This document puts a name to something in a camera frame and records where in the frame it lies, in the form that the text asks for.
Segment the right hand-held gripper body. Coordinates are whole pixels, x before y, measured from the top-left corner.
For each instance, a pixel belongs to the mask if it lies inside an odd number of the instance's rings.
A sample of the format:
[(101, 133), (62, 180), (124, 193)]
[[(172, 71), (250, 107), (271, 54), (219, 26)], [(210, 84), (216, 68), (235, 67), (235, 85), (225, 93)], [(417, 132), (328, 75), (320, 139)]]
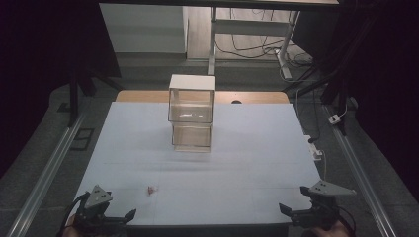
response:
[(294, 226), (320, 227), (329, 230), (341, 217), (336, 197), (356, 194), (355, 190), (349, 190), (322, 180), (310, 187), (309, 191), (311, 208), (293, 210), (293, 216), (290, 219)]

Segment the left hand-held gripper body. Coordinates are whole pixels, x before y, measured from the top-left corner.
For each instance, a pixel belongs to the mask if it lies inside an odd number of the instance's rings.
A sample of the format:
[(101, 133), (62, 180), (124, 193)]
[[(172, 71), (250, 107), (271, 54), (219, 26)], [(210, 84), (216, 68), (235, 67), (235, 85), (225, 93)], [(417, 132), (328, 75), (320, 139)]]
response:
[(113, 199), (111, 192), (106, 192), (96, 185), (91, 192), (86, 192), (80, 198), (73, 221), (73, 227), (78, 232), (126, 232), (125, 217), (105, 215)]

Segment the clear two-drawer storage box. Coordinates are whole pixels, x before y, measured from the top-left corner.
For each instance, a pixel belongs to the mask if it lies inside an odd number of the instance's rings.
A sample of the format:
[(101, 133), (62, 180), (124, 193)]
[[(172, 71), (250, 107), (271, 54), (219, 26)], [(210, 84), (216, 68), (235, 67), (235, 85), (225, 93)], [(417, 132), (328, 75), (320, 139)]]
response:
[(168, 121), (176, 151), (211, 152), (214, 97), (214, 76), (171, 76)]

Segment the person's right hand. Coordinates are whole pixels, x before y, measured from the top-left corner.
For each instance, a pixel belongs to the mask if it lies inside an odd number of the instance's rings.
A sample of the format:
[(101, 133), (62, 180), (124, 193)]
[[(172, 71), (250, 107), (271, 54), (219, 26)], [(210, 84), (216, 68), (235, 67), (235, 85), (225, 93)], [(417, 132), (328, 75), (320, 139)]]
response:
[(350, 237), (348, 229), (340, 222), (336, 222), (329, 230), (320, 227), (304, 230), (301, 237)]

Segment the person's left hand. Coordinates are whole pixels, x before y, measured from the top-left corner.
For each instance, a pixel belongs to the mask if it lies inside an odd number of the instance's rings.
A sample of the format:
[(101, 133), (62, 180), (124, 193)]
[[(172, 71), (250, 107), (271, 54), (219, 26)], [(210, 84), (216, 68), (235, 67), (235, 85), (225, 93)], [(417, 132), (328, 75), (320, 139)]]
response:
[(68, 218), (61, 237), (82, 237), (80, 233), (73, 227), (74, 217)]

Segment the white table mat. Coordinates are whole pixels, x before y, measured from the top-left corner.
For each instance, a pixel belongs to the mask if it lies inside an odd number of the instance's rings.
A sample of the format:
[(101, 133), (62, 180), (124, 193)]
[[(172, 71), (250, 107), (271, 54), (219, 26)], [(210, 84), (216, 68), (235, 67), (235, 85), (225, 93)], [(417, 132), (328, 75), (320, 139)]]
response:
[[(307, 209), (320, 177), (291, 104), (218, 104), (209, 153), (177, 152), (163, 103), (112, 103), (78, 191), (99, 185), (107, 211), (139, 226), (277, 224)], [(158, 191), (149, 196), (147, 187)]]

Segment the black metal stand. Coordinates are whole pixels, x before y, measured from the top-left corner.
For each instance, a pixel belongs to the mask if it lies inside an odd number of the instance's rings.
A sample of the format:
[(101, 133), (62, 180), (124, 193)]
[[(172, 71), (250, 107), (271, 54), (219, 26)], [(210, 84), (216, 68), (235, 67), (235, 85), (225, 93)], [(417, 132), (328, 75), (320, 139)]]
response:
[(310, 67), (290, 86), (292, 97), (297, 100), (303, 95), (325, 87), (320, 96), (323, 105), (331, 105), (338, 98), (336, 115), (339, 121), (334, 125), (345, 135), (345, 115), (348, 111), (347, 97), (349, 72), (360, 43), (363, 41), (363, 17), (359, 10), (342, 11), (300, 11), (297, 14), (293, 34), (297, 42), (317, 47)]
[(68, 126), (72, 127), (79, 118), (79, 95), (81, 91), (87, 97), (93, 97), (97, 88), (93, 82), (94, 78), (99, 79), (118, 92), (124, 87), (113, 80), (113, 77), (120, 78), (121, 71), (117, 64), (104, 69), (95, 68), (92, 65), (84, 65), (72, 69), (69, 74), (69, 100), (70, 100), (70, 116)]

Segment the wooden table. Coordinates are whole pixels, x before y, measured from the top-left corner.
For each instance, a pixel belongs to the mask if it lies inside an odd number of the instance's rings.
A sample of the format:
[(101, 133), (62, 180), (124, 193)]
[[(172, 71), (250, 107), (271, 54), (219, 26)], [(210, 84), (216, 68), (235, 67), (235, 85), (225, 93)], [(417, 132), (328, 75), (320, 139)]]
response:
[[(122, 90), (117, 94), (117, 102), (168, 103), (168, 91)], [(219, 104), (288, 104), (288, 96), (283, 92), (237, 92), (216, 91), (214, 101)]]

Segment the aluminium rail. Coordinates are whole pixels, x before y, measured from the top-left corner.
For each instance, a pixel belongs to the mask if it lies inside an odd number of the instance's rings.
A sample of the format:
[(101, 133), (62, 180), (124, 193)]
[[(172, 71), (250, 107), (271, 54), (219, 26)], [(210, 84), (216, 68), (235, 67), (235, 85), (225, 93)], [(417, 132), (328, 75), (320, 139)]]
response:
[(86, 114), (81, 113), (76, 118), (74, 124), (68, 127), (62, 134), (57, 146), (49, 157), (40, 177), (27, 197), (6, 237), (26, 236), (85, 117)]
[(375, 166), (387, 168), (387, 162), (353, 119), (347, 119), (345, 133), (337, 125), (331, 125), (330, 129), (346, 160), (343, 167), (351, 172), (349, 180), (356, 183), (356, 191), (359, 192), (359, 210), (354, 205), (348, 206), (355, 218), (357, 236), (374, 233), (375, 237), (397, 237), (397, 231), (380, 199), (380, 192), (375, 187)]

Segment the black floor socket frame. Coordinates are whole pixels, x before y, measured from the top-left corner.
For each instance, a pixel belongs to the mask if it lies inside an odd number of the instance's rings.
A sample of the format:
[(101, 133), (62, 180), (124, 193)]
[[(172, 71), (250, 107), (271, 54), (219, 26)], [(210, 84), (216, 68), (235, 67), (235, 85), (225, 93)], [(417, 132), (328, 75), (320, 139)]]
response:
[(73, 151), (86, 151), (92, 141), (94, 128), (80, 128), (70, 146)]

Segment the white metal desk frame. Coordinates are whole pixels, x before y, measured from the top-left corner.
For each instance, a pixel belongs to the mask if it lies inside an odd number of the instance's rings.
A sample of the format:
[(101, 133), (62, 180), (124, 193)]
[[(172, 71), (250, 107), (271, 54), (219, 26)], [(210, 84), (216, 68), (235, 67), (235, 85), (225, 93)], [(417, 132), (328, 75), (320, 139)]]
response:
[(286, 80), (292, 78), (286, 62), (286, 53), (290, 44), (299, 11), (290, 11), (290, 19), (285, 22), (263, 22), (247, 20), (219, 19), (217, 9), (211, 8), (210, 47), (208, 75), (215, 72), (215, 37), (217, 34), (282, 37), (284, 39), (280, 49), (275, 50), (275, 56), (280, 64), (282, 76)]

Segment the white wall panel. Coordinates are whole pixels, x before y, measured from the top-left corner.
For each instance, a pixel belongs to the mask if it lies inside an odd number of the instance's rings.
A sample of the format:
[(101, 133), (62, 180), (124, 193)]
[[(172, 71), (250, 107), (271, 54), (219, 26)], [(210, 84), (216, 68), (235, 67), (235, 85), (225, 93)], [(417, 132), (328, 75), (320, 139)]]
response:
[(115, 52), (187, 51), (186, 7), (101, 3), (100, 9)]

